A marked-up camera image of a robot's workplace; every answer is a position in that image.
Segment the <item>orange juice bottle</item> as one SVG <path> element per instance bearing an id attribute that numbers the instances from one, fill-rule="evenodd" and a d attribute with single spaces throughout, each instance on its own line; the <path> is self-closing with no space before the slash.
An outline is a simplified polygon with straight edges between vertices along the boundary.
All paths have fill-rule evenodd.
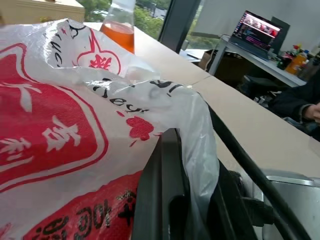
<path id="1" fill-rule="evenodd" d="M 303 52 L 296 55 L 296 57 L 291 61 L 291 63 L 285 68 L 285 71 L 295 75 L 299 68 L 306 63 L 308 59 L 308 50 L 304 50 Z"/>

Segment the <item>white office desk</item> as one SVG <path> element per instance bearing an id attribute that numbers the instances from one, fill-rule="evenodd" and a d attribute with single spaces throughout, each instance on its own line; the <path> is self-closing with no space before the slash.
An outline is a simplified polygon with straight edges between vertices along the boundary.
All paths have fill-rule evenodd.
<path id="1" fill-rule="evenodd" d="M 233 43 L 229 42 L 230 37 L 227 35 L 222 35 L 219 43 L 217 45 L 217 54 L 208 70 L 208 73 L 212 76 L 215 75 L 218 66 L 221 63 L 221 60 L 224 56 L 224 53 L 226 50 L 230 50 L 232 52 L 237 53 L 241 57 L 245 58 L 249 62 L 253 63 L 255 66 L 259 67 L 260 69 L 266 71 L 270 75 L 274 76 L 281 82 L 285 83 L 286 85 L 290 87 L 298 87 L 303 86 L 307 82 L 298 78 L 297 76 L 288 73 L 284 70 L 281 70 L 276 67 L 275 64 L 271 63 L 270 61 L 263 60 L 252 53 L 238 47 L 237 45 L 234 45 Z"/>

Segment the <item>brown cardboard box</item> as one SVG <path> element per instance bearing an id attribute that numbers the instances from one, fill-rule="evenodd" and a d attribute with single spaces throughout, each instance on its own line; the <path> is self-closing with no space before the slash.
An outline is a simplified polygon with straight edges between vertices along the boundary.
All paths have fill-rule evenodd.
<path id="1" fill-rule="evenodd" d="M 208 72 L 218 52 L 217 49 L 205 51 L 198 66 L 205 72 Z"/>

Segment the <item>black computer monitor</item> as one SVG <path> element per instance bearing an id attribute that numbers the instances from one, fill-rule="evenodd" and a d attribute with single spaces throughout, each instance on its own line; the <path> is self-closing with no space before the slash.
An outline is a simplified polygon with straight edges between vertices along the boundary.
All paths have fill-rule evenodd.
<path id="1" fill-rule="evenodd" d="M 287 33 L 290 29 L 290 25 L 282 20 L 280 20 L 279 18 L 272 16 L 271 18 L 271 22 L 276 24 L 277 26 L 279 26 L 281 28 L 281 30 L 279 31 L 277 37 L 275 38 L 275 40 L 273 41 L 271 48 L 273 49 L 273 53 L 278 55 L 280 52 L 280 49 L 283 45 L 283 42 L 285 41 L 285 38 L 287 36 Z"/>

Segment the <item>open laptop with lit screen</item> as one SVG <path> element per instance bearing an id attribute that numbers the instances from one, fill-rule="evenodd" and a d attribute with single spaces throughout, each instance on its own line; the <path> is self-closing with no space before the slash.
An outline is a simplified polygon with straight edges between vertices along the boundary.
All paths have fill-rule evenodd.
<path id="1" fill-rule="evenodd" d="M 281 31 L 278 24 L 246 10 L 228 42 L 267 61 L 268 53 Z"/>

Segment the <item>person in dark jacket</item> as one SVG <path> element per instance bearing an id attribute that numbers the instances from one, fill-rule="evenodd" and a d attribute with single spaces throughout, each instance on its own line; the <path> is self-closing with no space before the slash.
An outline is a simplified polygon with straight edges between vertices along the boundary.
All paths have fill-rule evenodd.
<path id="1" fill-rule="evenodd" d="M 302 86 L 291 87 L 268 104 L 268 109 L 320 142 L 320 124 L 305 118 L 310 105 L 320 103 L 320 69 Z"/>

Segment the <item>black office chair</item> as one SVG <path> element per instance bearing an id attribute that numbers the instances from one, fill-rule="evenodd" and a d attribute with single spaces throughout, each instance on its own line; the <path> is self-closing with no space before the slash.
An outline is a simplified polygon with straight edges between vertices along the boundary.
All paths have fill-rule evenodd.
<path id="1" fill-rule="evenodd" d="M 255 98 L 267 95 L 268 92 L 278 92 L 284 88 L 268 78 L 244 75 L 239 89 L 245 96 L 254 100 Z"/>

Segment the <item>white red-printed plastic bag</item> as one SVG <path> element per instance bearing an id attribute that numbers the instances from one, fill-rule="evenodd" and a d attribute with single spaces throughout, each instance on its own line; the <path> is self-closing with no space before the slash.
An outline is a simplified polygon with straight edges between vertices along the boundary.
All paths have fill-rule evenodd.
<path id="1" fill-rule="evenodd" d="M 181 139 L 190 207 L 205 226 L 219 178 L 207 103 L 71 19 L 0 27 L 0 240 L 130 240 L 157 141 Z"/>

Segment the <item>bystander bare hand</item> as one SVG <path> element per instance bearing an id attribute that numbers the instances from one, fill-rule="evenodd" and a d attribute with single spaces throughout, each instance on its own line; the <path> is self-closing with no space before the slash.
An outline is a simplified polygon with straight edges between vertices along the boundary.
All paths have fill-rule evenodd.
<path id="1" fill-rule="evenodd" d="M 320 125 L 320 102 L 308 106 L 304 112 L 304 117 L 308 120 L 313 120 Z"/>

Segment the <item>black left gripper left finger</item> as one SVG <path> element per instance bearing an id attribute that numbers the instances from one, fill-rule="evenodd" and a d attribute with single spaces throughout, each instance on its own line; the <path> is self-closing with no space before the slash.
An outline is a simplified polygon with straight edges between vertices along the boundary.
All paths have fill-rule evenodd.
<path id="1" fill-rule="evenodd" d="M 181 138 L 170 128 L 159 137 L 140 176 L 131 240 L 185 240 L 189 206 Z"/>

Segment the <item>dark window frame pillar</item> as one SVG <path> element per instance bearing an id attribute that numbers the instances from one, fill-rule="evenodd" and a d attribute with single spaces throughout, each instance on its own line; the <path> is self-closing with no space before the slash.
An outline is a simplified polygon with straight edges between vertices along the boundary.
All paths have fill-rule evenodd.
<path id="1" fill-rule="evenodd" d="M 180 53 L 201 0 L 171 0 L 158 41 Z"/>

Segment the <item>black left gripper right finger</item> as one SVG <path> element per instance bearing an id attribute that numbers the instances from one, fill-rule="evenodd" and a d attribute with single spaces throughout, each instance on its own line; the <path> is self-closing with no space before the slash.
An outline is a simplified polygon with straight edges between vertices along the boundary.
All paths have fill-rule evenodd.
<path id="1" fill-rule="evenodd" d="M 218 163 L 218 182 L 209 202 L 211 240 L 258 240 L 233 176 Z"/>

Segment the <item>clear bottle with orange drink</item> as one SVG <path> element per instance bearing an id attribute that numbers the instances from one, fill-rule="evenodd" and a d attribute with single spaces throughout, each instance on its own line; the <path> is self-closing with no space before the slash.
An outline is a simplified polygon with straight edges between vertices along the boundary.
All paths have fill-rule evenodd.
<path id="1" fill-rule="evenodd" d="M 126 49 L 135 53 L 134 10 L 136 0 L 112 0 L 100 31 Z"/>

